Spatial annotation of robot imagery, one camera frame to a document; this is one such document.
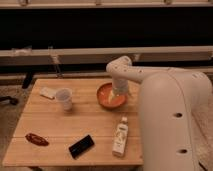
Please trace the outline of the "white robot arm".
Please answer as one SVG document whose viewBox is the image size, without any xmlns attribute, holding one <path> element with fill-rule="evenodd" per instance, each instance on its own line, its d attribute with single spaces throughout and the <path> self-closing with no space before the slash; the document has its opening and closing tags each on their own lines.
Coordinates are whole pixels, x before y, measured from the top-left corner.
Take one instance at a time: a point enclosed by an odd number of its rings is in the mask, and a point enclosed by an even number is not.
<svg viewBox="0 0 213 171">
<path fill-rule="evenodd" d="M 138 67 L 127 56 L 109 62 L 116 95 L 139 84 L 138 115 L 143 171 L 199 171 L 192 111 L 206 104 L 213 85 L 206 74 L 174 67 Z"/>
</svg>

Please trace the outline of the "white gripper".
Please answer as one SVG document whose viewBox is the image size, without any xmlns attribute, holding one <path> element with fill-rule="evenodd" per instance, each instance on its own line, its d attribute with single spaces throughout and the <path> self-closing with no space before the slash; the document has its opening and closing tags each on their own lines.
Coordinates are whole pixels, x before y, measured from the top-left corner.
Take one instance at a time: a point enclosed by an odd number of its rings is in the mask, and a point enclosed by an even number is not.
<svg viewBox="0 0 213 171">
<path fill-rule="evenodd" d="M 127 94 L 129 92 L 128 81 L 126 79 L 115 78 L 112 80 L 112 85 L 113 90 L 109 92 L 108 103 L 111 103 L 115 99 L 116 94 Z"/>
</svg>

